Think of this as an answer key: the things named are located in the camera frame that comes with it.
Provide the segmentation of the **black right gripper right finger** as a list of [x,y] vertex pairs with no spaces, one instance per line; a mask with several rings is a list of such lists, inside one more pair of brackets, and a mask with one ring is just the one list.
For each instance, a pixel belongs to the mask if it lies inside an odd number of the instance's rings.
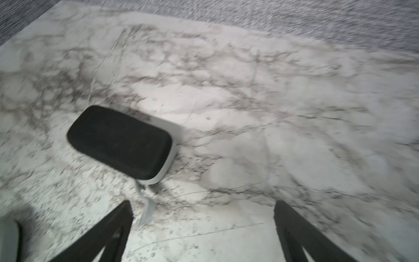
[[274,221],[287,262],[356,262],[284,201],[277,201]]

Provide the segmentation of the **grey umbrella case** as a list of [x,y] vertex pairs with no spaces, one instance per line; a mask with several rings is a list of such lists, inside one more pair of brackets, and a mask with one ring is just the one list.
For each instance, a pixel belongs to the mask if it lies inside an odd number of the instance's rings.
[[67,140],[80,153],[133,179],[145,203],[140,224],[151,222],[156,202],[144,191],[165,177],[177,154],[177,141],[167,128],[92,105],[71,125]]

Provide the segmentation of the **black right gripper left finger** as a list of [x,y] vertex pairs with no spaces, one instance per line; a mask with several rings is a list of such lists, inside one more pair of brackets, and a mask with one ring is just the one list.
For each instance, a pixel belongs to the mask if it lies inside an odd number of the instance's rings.
[[133,222],[130,201],[125,200],[99,221],[53,262],[92,262],[98,255],[101,262],[120,262]]

